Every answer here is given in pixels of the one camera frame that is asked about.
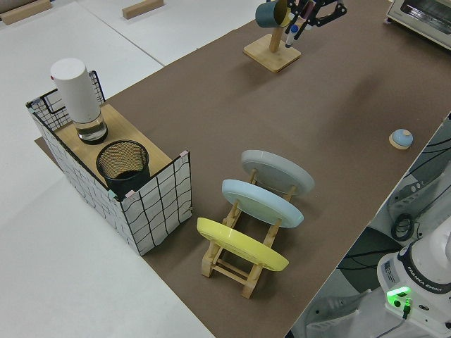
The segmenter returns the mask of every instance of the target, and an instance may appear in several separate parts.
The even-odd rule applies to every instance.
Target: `plate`
[[[231,204],[238,201],[237,207],[241,211],[265,223],[274,225],[280,219],[281,227],[297,227],[304,220],[302,213],[290,202],[256,185],[224,180],[222,190]]]
[[[287,194],[296,186],[293,195],[304,195],[315,186],[311,175],[282,156],[262,150],[246,150],[241,154],[241,164],[247,173],[256,169],[256,180],[259,184]]]
[[[282,271],[288,260],[263,243],[218,222],[206,218],[197,219],[197,231],[225,250],[272,271]]]

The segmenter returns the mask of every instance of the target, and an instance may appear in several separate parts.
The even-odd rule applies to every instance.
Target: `green led light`
[[[409,287],[400,287],[398,289],[390,290],[387,292],[387,300],[390,304],[395,305],[395,301],[398,297],[404,297],[410,293]]]
[[[387,297],[396,296],[397,294],[408,294],[410,293],[409,287],[400,287],[398,289],[390,290],[387,292]]]

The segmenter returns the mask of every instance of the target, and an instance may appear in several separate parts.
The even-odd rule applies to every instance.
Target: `mesh cup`
[[[124,139],[107,144],[99,152],[96,166],[120,201],[130,190],[137,192],[150,181],[149,154],[135,141]]]

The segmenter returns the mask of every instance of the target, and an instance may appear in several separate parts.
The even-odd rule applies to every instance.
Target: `white table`
[[[262,0],[165,0],[164,6],[126,20],[122,8],[140,0],[78,0],[78,3],[168,65],[255,18]]]
[[[82,59],[109,97],[161,65],[74,1],[0,23],[0,337],[211,337],[34,143],[25,102]]]

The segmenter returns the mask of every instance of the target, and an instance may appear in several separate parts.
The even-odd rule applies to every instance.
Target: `brown table mat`
[[[252,22],[108,100],[171,158],[191,151],[194,215],[144,259],[217,337],[283,337],[450,110],[449,52],[385,25],[389,5],[346,1],[348,14],[305,32],[301,58],[280,73],[243,54],[271,31]],[[388,142],[401,127],[414,135],[407,151]],[[225,276],[201,276],[208,242],[195,228],[199,216],[228,212],[221,183],[247,179],[246,149],[284,156],[316,180],[293,199],[305,221],[273,245],[289,266],[264,271],[250,300]],[[267,231],[246,216],[237,229]]]

